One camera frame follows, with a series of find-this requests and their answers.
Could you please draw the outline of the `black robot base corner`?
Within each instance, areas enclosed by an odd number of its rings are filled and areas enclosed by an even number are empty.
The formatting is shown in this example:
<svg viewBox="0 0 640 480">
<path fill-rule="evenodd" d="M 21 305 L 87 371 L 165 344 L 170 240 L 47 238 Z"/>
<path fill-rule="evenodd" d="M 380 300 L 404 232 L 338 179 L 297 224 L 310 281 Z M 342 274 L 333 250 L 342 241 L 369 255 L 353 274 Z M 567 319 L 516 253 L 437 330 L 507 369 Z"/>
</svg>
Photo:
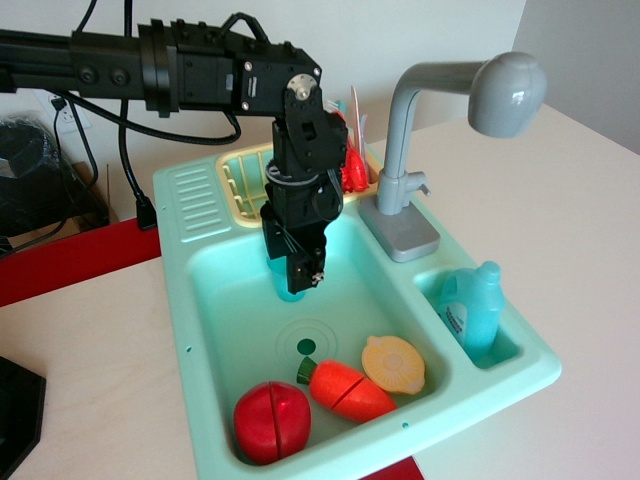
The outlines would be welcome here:
<svg viewBox="0 0 640 480">
<path fill-rule="evenodd" d="M 39 443 L 46 379 L 1 358 L 1 478 L 9 479 Z"/>
</svg>

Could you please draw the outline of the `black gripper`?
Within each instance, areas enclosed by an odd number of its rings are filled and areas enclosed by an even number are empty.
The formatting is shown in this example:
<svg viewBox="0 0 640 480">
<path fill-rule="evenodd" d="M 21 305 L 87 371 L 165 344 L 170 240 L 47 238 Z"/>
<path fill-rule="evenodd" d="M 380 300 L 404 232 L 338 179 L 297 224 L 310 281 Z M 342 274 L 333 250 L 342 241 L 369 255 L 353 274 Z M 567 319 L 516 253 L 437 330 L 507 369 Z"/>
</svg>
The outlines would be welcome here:
<svg viewBox="0 0 640 480">
<path fill-rule="evenodd" d="M 317 286 L 316 265 L 325 263 L 325 229 L 343 209 L 342 172 L 331 168 L 295 178 L 274 162 L 264 173 L 268 200 L 260 210 L 271 260 L 286 257 L 287 288 L 296 295 Z"/>
</svg>

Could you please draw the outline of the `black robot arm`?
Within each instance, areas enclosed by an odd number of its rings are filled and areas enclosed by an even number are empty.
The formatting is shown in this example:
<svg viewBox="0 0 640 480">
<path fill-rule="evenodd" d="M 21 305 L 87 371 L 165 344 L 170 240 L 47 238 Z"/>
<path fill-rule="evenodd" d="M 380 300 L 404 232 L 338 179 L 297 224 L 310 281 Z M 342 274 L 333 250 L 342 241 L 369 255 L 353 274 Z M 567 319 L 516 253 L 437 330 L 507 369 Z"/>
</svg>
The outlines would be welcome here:
<svg viewBox="0 0 640 480">
<path fill-rule="evenodd" d="M 249 34 L 234 31 L 245 20 Z M 48 90 L 92 109 L 98 99 L 141 100 L 168 117 L 216 111 L 272 119 L 273 157 L 261 208 L 268 256 L 283 259 L 296 294 L 324 277 L 326 227 L 341 213 L 348 130 L 324 108 L 321 69 L 290 43 L 270 42 L 253 17 L 222 26 L 154 20 L 135 37 L 68 37 L 5 30 L 1 89 Z"/>
</svg>

